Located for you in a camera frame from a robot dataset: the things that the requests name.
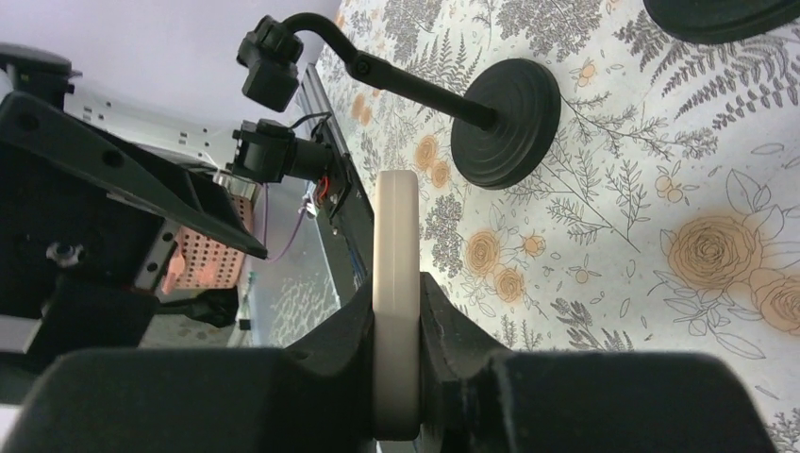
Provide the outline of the pink perforated plastic basket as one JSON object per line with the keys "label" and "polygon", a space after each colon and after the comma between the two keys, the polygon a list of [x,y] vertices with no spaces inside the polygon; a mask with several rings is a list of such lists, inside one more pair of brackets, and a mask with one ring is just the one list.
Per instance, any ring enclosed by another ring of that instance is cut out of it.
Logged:
{"label": "pink perforated plastic basket", "polygon": [[160,284],[164,294],[178,290],[226,290],[237,285],[245,254],[183,226]]}

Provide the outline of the floral patterned table mat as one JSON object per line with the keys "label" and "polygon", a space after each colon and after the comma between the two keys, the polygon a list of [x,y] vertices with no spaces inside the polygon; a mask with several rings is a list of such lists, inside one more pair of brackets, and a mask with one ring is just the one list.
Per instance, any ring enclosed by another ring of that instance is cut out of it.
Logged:
{"label": "floral patterned table mat", "polygon": [[553,146],[486,191],[451,119],[317,71],[368,191],[415,172],[421,266],[514,349],[687,350],[748,388],[780,452],[799,448],[799,24],[680,42],[640,1],[343,1],[366,52],[453,92],[509,58],[555,76]]}

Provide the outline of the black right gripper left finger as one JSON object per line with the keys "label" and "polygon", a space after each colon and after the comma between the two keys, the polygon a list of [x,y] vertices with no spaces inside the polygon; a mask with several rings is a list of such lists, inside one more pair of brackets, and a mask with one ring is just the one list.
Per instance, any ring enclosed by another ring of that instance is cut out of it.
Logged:
{"label": "black right gripper left finger", "polygon": [[372,287],[285,348],[86,349],[49,366],[6,452],[367,452]]}

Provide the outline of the black phone stand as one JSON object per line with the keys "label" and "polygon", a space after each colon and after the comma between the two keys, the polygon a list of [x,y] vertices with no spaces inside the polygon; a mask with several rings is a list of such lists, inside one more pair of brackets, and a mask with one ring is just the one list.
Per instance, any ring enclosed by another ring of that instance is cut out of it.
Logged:
{"label": "black phone stand", "polygon": [[496,62],[458,95],[357,49],[331,20],[310,12],[283,21],[265,16],[246,33],[236,60],[248,71],[242,87],[247,98],[275,111],[286,109],[299,87],[296,63],[304,50],[299,31],[322,38],[355,80],[452,117],[453,162],[477,187],[502,190],[521,182],[556,138],[560,91],[538,62]]}
{"label": "black phone stand", "polygon": [[799,18],[799,0],[644,0],[643,5],[666,34],[699,44],[753,38]]}

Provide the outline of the phone with beige case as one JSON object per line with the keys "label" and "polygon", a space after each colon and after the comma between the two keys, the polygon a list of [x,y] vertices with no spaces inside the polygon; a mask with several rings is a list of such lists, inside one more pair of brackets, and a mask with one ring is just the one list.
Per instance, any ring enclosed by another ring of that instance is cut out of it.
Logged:
{"label": "phone with beige case", "polygon": [[405,441],[419,432],[421,404],[416,174],[381,172],[374,211],[373,430],[377,440]]}

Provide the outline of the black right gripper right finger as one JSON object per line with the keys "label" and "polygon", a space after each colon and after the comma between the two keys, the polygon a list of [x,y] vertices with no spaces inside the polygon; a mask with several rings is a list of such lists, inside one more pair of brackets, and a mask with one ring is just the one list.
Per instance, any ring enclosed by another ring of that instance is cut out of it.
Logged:
{"label": "black right gripper right finger", "polygon": [[734,372],[682,352],[514,351],[420,276],[424,452],[772,452]]}

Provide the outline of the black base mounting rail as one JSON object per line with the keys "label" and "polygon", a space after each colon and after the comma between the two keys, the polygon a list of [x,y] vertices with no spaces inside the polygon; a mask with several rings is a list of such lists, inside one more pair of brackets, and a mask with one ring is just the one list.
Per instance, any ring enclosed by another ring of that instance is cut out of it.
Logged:
{"label": "black base mounting rail", "polygon": [[299,101],[305,112],[330,115],[312,129],[312,137],[332,150],[334,157],[317,225],[334,287],[345,305],[372,273],[374,212],[313,64],[305,71]]}

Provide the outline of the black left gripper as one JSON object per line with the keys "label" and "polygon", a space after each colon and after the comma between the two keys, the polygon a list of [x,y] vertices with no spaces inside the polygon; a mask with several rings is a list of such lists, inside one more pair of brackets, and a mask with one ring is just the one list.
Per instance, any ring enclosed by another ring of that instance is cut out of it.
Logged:
{"label": "black left gripper", "polygon": [[164,218],[268,255],[225,187],[37,97],[3,98],[1,143],[1,312],[39,322],[25,351],[38,365],[140,345],[158,302],[134,283]]}

